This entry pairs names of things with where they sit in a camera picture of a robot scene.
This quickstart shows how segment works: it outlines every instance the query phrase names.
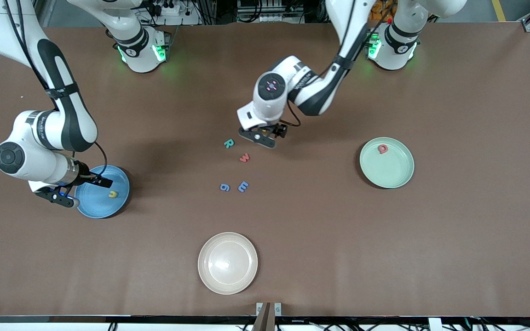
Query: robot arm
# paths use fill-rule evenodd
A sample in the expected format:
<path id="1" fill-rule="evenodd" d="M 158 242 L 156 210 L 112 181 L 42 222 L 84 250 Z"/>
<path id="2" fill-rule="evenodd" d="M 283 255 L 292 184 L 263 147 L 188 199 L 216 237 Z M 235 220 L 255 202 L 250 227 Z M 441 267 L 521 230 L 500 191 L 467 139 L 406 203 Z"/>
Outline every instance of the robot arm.
<path id="1" fill-rule="evenodd" d="M 397 70 L 414 56 L 417 39 L 429 12 L 449 17 L 459 12 L 467 0 L 399 0 L 391 23 L 382 23 L 368 50 L 368 57 L 380 67 Z"/>
<path id="2" fill-rule="evenodd" d="M 27 180 L 36 195 L 65 207 L 78 201 L 61 196 L 60 187 L 111 186 L 86 164 L 57 152 L 85 151 L 97 139 L 97 126 L 63 53 L 40 28 L 30 0 L 0 0 L 0 54 L 32 67 L 55 103 L 53 110 L 23 111 L 16 117 L 11 134 L 0 144 L 0 170 Z"/>
<path id="3" fill-rule="evenodd" d="M 130 69 L 147 73 L 167 60 L 171 34 L 143 27 L 131 8 L 142 0 L 67 0 L 101 21 Z"/>
<path id="4" fill-rule="evenodd" d="M 319 77 L 294 56 L 276 63 L 257 80 L 253 101 L 237 110 L 242 126 L 238 130 L 240 136 L 265 147 L 275 147 L 274 138 L 283 138 L 288 129 L 277 123 L 288 100 L 304 115 L 322 115 L 362 50 L 371 8 L 372 2 L 366 0 L 327 0 L 326 10 L 339 36 L 340 49 L 326 75 Z"/>

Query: plate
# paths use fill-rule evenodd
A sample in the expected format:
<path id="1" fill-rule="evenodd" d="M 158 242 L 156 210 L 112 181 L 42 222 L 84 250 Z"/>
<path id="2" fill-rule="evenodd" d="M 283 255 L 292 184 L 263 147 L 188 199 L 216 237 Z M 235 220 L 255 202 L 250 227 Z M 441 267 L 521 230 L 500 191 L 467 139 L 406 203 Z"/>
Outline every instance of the plate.
<path id="1" fill-rule="evenodd" d="M 257 274 L 257 251 L 244 235 L 223 232 L 202 247 L 197 270 L 204 285 L 220 295 L 246 289 Z"/>
<path id="2" fill-rule="evenodd" d="M 103 167 L 100 165 L 91 169 L 90 172 L 99 174 Z M 130 181 L 122 169 L 108 165 L 102 176 L 114 181 L 110 188 L 86 183 L 77 186 L 75 190 L 75 197 L 79 199 L 77 209 L 89 218 L 106 218 L 116 214 L 122 209 L 130 195 Z M 118 195 L 110 198 L 111 191 Z"/>
<path id="3" fill-rule="evenodd" d="M 414 159 L 408 147 L 387 137 L 368 141 L 361 149 L 359 165 L 372 183 L 385 188 L 403 186 L 414 173 Z"/>

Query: brown table surface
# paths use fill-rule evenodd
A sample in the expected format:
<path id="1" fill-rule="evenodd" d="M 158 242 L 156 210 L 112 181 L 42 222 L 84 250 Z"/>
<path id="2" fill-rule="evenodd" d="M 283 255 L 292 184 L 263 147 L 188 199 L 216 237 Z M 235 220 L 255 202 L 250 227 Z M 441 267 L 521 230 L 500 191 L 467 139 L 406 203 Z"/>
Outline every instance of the brown table surface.
<path id="1" fill-rule="evenodd" d="M 429 24 L 396 72 L 360 58 L 328 112 L 301 116 L 277 149 L 238 137 L 236 109 L 286 55 L 324 69 L 331 25 L 182 27 L 171 61 L 149 74 L 121 63 L 101 28 L 47 33 L 133 197 L 91 220 L 0 172 L 0 314 L 241 315 L 270 300 L 290 315 L 530 316 L 530 34 L 519 23 Z M 0 56 L 0 142 L 20 111 L 50 107 L 31 71 Z M 381 136 L 414 154 L 402 188 L 362 179 L 359 151 Z M 77 157 L 103 162 L 96 148 Z M 197 273 L 200 248 L 223 231 L 259 254 L 252 285 L 232 296 Z"/>

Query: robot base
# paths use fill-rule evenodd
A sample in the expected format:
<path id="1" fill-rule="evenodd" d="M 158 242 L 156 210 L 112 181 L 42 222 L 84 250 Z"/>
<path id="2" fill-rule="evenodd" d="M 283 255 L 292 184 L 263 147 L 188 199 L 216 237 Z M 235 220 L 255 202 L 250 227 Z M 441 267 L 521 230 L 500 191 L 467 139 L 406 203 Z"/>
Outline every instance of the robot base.
<path id="1" fill-rule="evenodd" d="M 406 52 L 402 54 L 397 54 L 394 49 L 387 44 L 385 35 L 386 29 L 389 26 L 388 23 L 382 23 L 378 28 L 376 33 L 379 35 L 379 38 L 374 42 L 374 38 L 370 38 L 370 42 L 374 42 L 368 50 L 368 58 L 377 63 L 381 68 L 386 70 L 398 70 L 404 67 L 408 60 L 414 56 L 414 50 L 418 43 L 415 43 L 414 46 L 410 47 Z"/>
<path id="2" fill-rule="evenodd" d="M 91 172 L 99 173 L 103 167 L 95 167 Z M 89 218 L 108 218 L 115 215 L 130 197 L 130 181 L 122 169 L 108 165 L 103 176 L 114 181 L 110 188 L 87 183 L 76 188 L 75 198 L 80 202 L 77 209 Z"/>
<path id="3" fill-rule="evenodd" d="M 171 44 L 171 34 L 168 32 L 157 31 L 152 27 L 144 27 L 149 33 L 149 43 L 140 51 L 136 57 L 130 57 L 128 50 L 122 52 L 122 61 L 136 73 L 148 73 L 158 65 L 169 59 L 169 46 Z"/>

